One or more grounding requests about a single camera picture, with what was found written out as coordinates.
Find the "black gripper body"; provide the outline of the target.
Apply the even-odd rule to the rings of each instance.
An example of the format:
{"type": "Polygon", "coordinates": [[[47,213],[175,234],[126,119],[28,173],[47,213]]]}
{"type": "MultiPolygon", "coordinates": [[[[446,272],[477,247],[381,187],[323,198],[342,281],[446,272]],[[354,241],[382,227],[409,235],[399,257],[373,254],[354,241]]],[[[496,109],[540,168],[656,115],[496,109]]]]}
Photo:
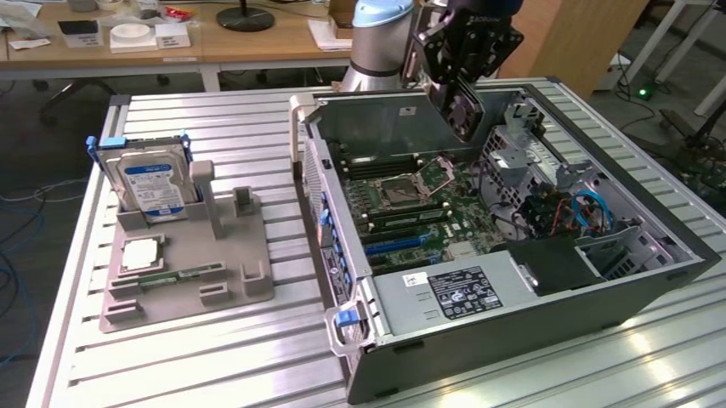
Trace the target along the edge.
{"type": "Polygon", "coordinates": [[[521,10],[521,1],[449,1],[445,36],[450,49],[461,51],[472,33],[476,39],[509,41],[512,20],[521,10]]]}

